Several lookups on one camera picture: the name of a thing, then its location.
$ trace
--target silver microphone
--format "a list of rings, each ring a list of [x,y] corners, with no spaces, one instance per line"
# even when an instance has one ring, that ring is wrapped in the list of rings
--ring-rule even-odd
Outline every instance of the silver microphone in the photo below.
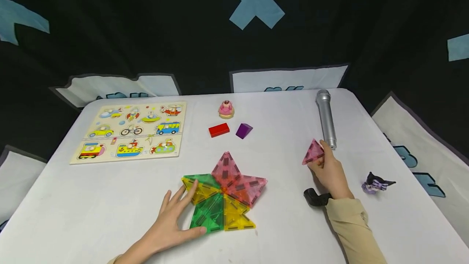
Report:
[[[334,121],[331,112],[331,94],[329,94],[329,91],[325,89],[319,90],[316,95],[316,103],[320,109],[324,141],[334,150],[337,148],[337,138],[335,137]]]

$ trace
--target sleeve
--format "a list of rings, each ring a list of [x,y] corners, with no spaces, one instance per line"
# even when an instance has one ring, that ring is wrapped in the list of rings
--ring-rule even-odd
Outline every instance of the sleeve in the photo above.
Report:
[[[107,262],[107,264],[114,264],[114,262],[119,258],[120,255],[118,255],[116,258],[112,259],[111,261]]]
[[[329,199],[327,215],[339,235],[349,264],[386,264],[368,227],[368,214],[358,199]]]

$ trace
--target hand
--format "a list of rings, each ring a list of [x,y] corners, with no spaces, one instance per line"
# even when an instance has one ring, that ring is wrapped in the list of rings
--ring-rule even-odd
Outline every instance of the hand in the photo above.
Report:
[[[348,188],[342,163],[334,157],[331,147],[325,141],[321,140],[320,143],[324,149],[324,157],[308,162],[308,167],[331,193],[333,199],[354,199],[355,197]]]
[[[173,198],[171,198],[171,191],[168,191],[164,196],[163,203],[161,203],[160,214],[158,214],[155,223],[142,236],[142,239],[133,244],[114,264],[141,264],[157,252],[205,234],[206,227],[194,227],[182,231],[177,224],[182,211],[191,202],[197,185],[198,181],[196,180],[182,200],[181,197],[186,190],[184,186],[177,191]]]

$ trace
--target pink toy figure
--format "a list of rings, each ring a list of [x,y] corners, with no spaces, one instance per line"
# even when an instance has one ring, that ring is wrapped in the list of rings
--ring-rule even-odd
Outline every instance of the pink toy figure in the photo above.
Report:
[[[225,100],[218,109],[218,115],[222,119],[230,119],[235,114],[235,109],[231,104],[231,101]]]

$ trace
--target red wooden block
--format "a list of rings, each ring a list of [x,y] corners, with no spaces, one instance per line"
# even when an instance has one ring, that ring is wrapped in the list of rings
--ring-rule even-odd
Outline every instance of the red wooden block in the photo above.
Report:
[[[228,128],[228,125],[224,123],[221,125],[212,126],[211,128],[208,128],[208,131],[210,132],[210,136],[214,138],[221,134],[226,134],[227,132],[230,132],[230,128]]]

